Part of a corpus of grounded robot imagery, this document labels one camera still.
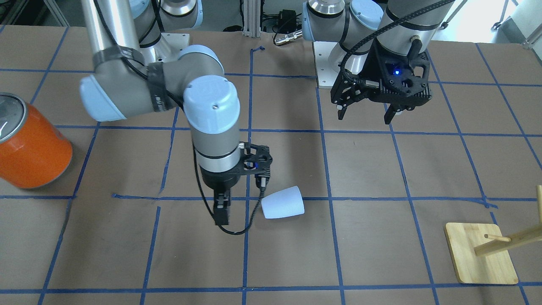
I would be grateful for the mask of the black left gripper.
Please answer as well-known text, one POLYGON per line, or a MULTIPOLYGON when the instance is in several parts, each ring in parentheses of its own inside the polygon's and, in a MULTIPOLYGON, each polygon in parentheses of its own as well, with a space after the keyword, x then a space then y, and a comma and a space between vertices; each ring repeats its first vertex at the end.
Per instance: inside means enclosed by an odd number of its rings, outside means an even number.
MULTIPOLYGON (((372 43, 360 77, 378 83, 378 89, 373 89, 368 98, 389 104, 383 116, 386 125, 397 113, 422 106, 432 98, 428 82, 430 64, 421 48, 421 41, 412 41, 408 43, 407 54, 399 55, 378 41, 372 43)), ((359 101, 358 95, 359 91, 335 93, 337 119, 344 119, 347 108, 359 101)))

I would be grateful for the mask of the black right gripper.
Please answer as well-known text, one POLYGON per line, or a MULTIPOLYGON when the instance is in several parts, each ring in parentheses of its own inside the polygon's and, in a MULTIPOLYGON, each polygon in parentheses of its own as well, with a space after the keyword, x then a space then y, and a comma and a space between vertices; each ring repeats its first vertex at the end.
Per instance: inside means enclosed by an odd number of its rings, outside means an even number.
POLYGON ((240 170, 233 168, 225 172, 211 172, 203 167, 200 170, 205 185, 213 190, 215 224, 228 225, 231 205, 230 189, 238 183, 241 176, 240 170))

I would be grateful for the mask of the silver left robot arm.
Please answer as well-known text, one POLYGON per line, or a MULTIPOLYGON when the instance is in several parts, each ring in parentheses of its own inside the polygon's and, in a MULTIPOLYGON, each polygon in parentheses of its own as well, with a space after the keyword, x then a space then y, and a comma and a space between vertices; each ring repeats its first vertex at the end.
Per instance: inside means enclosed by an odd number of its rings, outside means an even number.
POLYGON ((361 100, 388 104, 385 124, 432 98, 427 48, 451 0, 309 0, 302 35, 335 42, 341 54, 330 100, 341 120, 361 100))

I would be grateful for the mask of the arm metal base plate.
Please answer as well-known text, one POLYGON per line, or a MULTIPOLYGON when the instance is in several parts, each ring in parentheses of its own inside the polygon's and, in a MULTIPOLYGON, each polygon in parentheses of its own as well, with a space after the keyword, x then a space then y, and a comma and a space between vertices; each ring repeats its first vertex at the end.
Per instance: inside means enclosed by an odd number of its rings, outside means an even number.
POLYGON ((161 33, 158 39, 140 45, 145 64, 170 62, 179 58, 179 54, 190 44, 188 33, 161 33))
POLYGON ((314 41, 314 64, 320 89, 331 89, 340 71, 344 50, 338 42, 314 41))

